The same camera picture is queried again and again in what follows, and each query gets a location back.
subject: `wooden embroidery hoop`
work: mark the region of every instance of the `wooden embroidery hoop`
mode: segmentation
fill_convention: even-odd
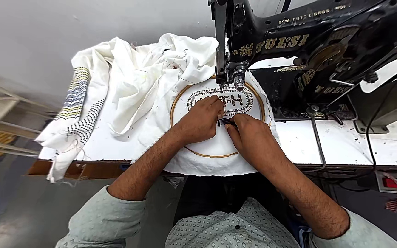
[[[264,114],[263,100],[261,100],[260,95],[257,93],[257,91],[249,83],[246,82],[244,85],[255,95],[255,98],[258,101],[258,105],[260,106],[261,121],[264,122],[266,117],[265,117],[265,114]],[[176,107],[177,102],[179,101],[179,99],[183,95],[183,93],[185,93],[185,91],[187,91],[192,86],[194,86],[194,84],[190,84],[190,85],[187,85],[186,87],[184,87],[179,92],[179,94],[176,96],[176,98],[174,99],[173,105],[171,106],[171,111],[169,113],[169,118],[171,119],[171,127],[174,126],[173,116],[174,116],[174,108]],[[234,152],[234,153],[231,153],[231,154],[228,154],[228,155],[213,156],[213,155],[205,155],[205,154],[201,154],[201,153],[195,152],[195,151],[189,149],[188,147],[185,147],[185,148],[188,149],[190,152],[192,152],[195,155],[199,155],[199,156],[207,157],[207,158],[225,158],[225,157],[229,157],[231,155],[235,155],[235,154],[238,153],[238,151],[237,151],[237,152]]]

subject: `machine knob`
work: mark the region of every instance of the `machine knob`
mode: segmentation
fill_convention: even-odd
[[[244,77],[236,76],[234,79],[234,86],[237,90],[242,91],[244,87]]]

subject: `black sewing machine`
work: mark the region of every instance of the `black sewing machine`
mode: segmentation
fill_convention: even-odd
[[[257,61],[297,57],[292,67],[253,71],[277,121],[307,120],[311,114],[339,123],[355,119],[357,109],[370,104],[344,96],[361,91],[356,86],[362,80],[377,81],[375,71],[397,59],[397,0],[318,0],[266,18],[255,16],[248,0],[209,5],[221,88],[242,89]]]

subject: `light green shirt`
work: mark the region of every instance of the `light green shirt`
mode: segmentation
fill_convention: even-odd
[[[70,219],[68,234],[57,248],[125,247],[145,213],[145,200],[112,197],[103,187]],[[335,239],[310,235],[312,248],[397,248],[397,242],[361,216],[346,210],[350,228]],[[255,199],[248,198],[236,214],[215,211],[209,216],[179,220],[171,229],[166,248],[298,248],[289,231]]]

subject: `hairy forearm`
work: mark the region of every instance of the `hairy forearm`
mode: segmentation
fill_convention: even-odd
[[[163,168],[183,147],[179,138],[175,129],[166,132],[108,187],[109,194],[122,200],[143,200]]]
[[[320,238],[339,237],[349,228],[349,215],[289,161],[267,178],[298,209]]]

